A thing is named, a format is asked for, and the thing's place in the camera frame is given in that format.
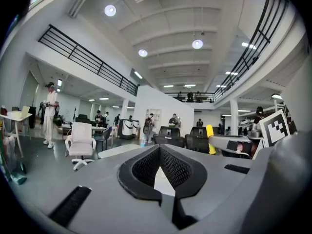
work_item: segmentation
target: rectangular light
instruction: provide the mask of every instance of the rectangular light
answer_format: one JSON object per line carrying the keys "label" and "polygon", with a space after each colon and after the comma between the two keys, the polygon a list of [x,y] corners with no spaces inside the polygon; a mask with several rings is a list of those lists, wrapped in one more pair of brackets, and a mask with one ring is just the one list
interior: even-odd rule
{"label": "rectangular light", "polygon": [[225,74],[226,74],[226,75],[231,74],[232,76],[237,76],[237,75],[238,75],[238,73],[234,73],[234,72],[226,72]]}
{"label": "rectangular light", "polygon": [[282,96],[277,95],[277,94],[272,95],[272,98],[275,98],[275,99],[283,99]]}
{"label": "rectangular light", "polygon": [[[245,42],[242,43],[242,46],[244,46],[244,47],[248,47],[248,45],[249,45],[249,43],[245,43]],[[252,44],[250,44],[249,47],[252,48],[252,49],[257,49],[257,48],[256,48],[254,45],[252,45]]]}
{"label": "rectangular light", "polygon": [[143,77],[142,77],[137,71],[135,71],[135,74],[136,74],[136,76],[139,77],[140,79],[143,79]]}

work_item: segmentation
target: chair armrest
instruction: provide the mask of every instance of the chair armrest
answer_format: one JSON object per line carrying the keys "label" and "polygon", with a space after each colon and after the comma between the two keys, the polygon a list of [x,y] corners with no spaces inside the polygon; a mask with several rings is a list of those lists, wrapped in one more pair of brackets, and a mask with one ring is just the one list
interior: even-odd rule
{"label": "chair armrest", "polygon": [[93,149],[93,151],[96,149],[96,146],[97,146],[97,142],[95,139],[92,138],[92,149]]}
{"label": "chair armrest", "polygon": [[66,146],[66,148],[67,148],[67,151],[69,151],[69,141],[71,142],[71,139],[72,139],[72,136],[71,135],[69,135],[69,136],[67,136],[67,139],[65,140],[65,146]]}

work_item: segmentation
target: table leg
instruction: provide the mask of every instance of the table leg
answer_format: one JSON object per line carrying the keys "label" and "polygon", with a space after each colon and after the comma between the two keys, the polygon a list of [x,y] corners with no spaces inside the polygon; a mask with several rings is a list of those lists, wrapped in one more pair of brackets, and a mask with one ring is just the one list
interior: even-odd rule
{"label": "table leg", "polygon": [[28,117],[28,134],[29,134],[29,139],[31,140],[31,136],[30,136],[30,126],[29,126],[29,117]]}
{"label": "table leg", "polygon": [[21,146],[20,146],[20,137],[19,137],[19,131],[18,131],[18,122],[15,120],[15,132],[16,132],[16,138],[18,139],[18,145],[19,145],[19,151],[20,151],[20,155],[23,158],[23,151],[21,150]]}

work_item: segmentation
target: backpack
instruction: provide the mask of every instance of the backpack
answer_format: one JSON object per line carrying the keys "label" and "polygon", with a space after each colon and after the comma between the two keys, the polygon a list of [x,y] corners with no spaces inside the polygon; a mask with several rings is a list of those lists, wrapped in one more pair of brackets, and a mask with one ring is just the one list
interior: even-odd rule
{"label": "backpack", "polygon": [[175,118],[171,118],[171,119],[169,120],[169,125],[175,125],[175,124],[176,124]]}
{"label": "backpack", "polygon": [[151,126],[152,125],[152,118],[147,117],[144,123],[144,126]]}

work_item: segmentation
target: ceiling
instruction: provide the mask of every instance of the ceiling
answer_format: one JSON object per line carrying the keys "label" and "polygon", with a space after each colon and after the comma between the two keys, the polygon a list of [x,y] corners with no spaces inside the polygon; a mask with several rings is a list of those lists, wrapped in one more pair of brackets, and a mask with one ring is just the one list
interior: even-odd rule
{"label": "ceiling", "polygon": [[[109,17],[104,8],[113,4],[116,14]],[[223,0],[87,0],[81,13],[88,11],[102,17],[135,50],[148,52],[143,58],[157,86],[174,85],[175,91],[182,91],[185,84],[195,84],[196,91],[202,91],[212,59],[216,33],[218,31]],[[214,84],[223,80],[223,73],[229,71],[244,49],[246,37],[238,30],[226,64]],[[203,41],[203,47],[192,47],[194,40]]]}
{"label": "ceiling", "polygon": [[[43,80],[44,84],[53,82],[56,88],[60,89],[59,93],[66,93],[86,101],[95,99],[92,103],[102,106],[122,106],[123,98],[119,96],[109,93],[106,90],[84,80],[71,76],[66,72],[56,69],[32,57],[29,57],[29,61],[30,65],[34,65],[35,68],[38,68],[39,75],[41,76],[40,80]],[[58,79],[62,80],[62,85],[60,87],[57,86]],[[109,100],[99,100],[99,98],[109,98]],[[134,103],[129,102],[129,106],[134,106]]]}

